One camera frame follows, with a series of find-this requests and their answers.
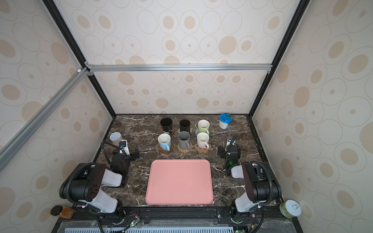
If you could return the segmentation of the paw-shaped wooden coaster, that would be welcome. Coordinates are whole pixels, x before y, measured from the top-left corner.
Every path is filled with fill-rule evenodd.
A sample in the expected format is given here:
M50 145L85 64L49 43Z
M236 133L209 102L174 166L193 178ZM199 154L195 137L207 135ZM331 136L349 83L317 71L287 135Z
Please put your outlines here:
M198 153L207 154L211 150L211 147L209 147L208 149L200 148L197 143L194 145L194 147L198 151Z

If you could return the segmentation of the white mug blue handle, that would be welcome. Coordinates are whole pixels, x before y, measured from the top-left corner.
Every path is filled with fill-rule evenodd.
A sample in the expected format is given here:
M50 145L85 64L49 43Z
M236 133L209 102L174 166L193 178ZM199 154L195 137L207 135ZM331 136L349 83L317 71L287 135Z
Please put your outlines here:
M164 150L170 150L171 147L171 136L169 134L163 133L158 136L158 143Z

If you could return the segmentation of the white mug pink handle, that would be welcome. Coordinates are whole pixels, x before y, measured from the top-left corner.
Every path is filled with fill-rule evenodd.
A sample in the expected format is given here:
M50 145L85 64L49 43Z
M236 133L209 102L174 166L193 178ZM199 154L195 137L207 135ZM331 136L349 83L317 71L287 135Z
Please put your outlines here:
M209 145L209 134L205 132L200 132L197 135L197 145L201 149L210 149Z

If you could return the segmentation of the green mug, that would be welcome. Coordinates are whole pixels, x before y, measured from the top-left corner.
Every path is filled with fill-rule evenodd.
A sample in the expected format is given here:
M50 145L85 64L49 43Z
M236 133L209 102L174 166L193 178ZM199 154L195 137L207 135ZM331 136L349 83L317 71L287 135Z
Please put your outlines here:
M210 127L210 123L207 120L205 120L205 119L200 120L198 122L198 125L197 125L198 134L199 133L206 133L206 134L209 135L210 134L209 127Z

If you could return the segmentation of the black mug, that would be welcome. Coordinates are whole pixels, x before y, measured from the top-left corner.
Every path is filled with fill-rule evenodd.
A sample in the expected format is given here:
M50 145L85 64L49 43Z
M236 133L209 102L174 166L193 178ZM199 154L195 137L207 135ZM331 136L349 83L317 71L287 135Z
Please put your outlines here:
M188 119L182 119L179 123L179 132L188 132L190 134L190 121Z
M171 118L163 118L160 121L164 133L171 135L173 133L173 121Z

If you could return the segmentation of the rattan coaster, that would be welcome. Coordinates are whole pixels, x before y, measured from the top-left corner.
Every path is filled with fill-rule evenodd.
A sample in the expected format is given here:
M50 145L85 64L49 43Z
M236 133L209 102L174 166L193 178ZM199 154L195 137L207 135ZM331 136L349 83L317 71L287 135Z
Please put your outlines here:
M179 150L181 153L188 153L188 152L190 152L190 151L193 149L193 146L190 144L190 149L189 149L189 150L187 150L187 149L182 149L182 148L180 147L180 145L177 145L177 148L178 148L178 150Z

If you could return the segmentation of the grey mug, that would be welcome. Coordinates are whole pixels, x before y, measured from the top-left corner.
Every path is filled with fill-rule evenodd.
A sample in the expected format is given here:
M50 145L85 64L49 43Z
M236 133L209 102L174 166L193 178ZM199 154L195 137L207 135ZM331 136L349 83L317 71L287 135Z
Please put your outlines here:
M190 145L190 133L187 131L181 131L178 134L178 142L179 142L179 148L181 150L191 150L191 145Z

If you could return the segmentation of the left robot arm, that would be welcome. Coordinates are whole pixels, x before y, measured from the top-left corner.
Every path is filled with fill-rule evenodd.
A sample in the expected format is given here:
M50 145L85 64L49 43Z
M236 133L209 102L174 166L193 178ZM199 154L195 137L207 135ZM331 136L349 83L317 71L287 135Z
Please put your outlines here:
M61 185L59 196L98 214L123 215L121 202L106 194L101 187L124 187L130 162L138 158L139 150L135 149L129 155L124 152L114 154L110 168L102 163L80 163Z

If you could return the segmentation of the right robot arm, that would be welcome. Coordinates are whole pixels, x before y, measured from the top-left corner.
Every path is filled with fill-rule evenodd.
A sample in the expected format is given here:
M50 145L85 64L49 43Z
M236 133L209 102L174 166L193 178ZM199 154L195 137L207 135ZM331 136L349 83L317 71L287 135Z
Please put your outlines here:
M281 197L281 187L268 162L239 163L241 150L236 145L219 146L217 156L225 160L225 175L244 180L245 192L231 204L232 217L239 213L252 213Z

